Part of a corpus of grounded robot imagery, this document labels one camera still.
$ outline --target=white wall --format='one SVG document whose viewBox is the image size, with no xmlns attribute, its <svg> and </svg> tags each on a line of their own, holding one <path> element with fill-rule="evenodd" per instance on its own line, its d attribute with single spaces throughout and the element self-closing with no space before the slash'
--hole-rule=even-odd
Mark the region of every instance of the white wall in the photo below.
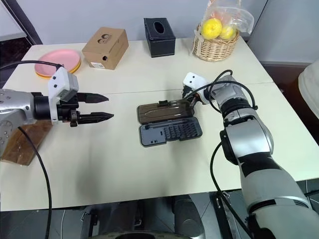
<svg viewBox="0 0 319 239">
<path fill-rule="evenodd" d="M 319 59 L 319 0 L 269 0 L 248 45 L 262 62 Z"/>
<path fill-rule="evenodd" d="M 43 44 L 86 42 L 101 26 L 145 39 L 144 17 L 167 17 L 177 38 L 192 37 L 208 0 L 17 0 Z M 258 18 L 266 0 L 243 0 Z"/>
<path fill-rule="evenodd" d="M 26 37 L 26 34 L 15 19 L 11 16 L 10 12 L 0 2 L 0 41 L 7 41 L 11 39 Z"/>
</svg>

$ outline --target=black tissue box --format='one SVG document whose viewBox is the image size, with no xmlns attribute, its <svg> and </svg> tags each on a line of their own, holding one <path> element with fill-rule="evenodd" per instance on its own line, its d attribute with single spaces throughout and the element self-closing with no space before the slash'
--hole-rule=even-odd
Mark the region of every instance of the black tissue box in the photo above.
<svg viewBox="0 0 319 239">
<path fill-rule="evenodd" d="M 151 57 L 175 54 L 175 36 L 166 18 L 144 18 Z"/>
</svg>

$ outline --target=wicker basket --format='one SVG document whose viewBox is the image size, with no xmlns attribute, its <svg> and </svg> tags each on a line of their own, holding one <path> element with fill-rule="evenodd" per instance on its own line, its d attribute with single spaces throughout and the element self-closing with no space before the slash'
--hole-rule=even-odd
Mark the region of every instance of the wicker basket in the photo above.
<svg viewBox="0 0 319 239">
<path fill-rule="evenodd" d="M 204 40 L 200 42 L 198 36 L 194 38 L 193 53 L 204 61 L 221 61 L 227 58 L 234 50 L 239 32 L 234 39 L 225 41 L 222 39 Z"/>
</svg>

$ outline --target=yellow fruit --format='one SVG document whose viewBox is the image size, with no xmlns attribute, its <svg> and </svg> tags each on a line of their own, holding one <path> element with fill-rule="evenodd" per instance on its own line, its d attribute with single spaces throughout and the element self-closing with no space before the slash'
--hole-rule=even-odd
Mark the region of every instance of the yellow fruit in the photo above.
<svg viewBox="0 0 319 239">
<path fill-rule="evenodd" d="M 211 18 L 204 22 L 202 29 L 201 29 L 201 35 L 206 40 L 211 40 L 219 36 L 222 29 L 221 21 L 216 18 Z"/>
<path fill-rule="evenodd" d="M 224 40 L 231 40 L 234 38 L 236 29 L 230 25 L 226 25 L 221 29 L 219 37 Z"/>
</svg>

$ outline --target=brown box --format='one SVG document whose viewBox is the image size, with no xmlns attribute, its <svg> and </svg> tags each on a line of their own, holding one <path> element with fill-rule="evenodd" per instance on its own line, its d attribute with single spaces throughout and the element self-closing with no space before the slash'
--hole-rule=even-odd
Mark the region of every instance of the brown box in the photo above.
<svg viewBox="0 0 319 239">
<path fill-rule="evenodd" d="M 114 70 L 128 46 L 125 29 L 101 27 L 82 52 L 90 67 Z"/>
</svg>

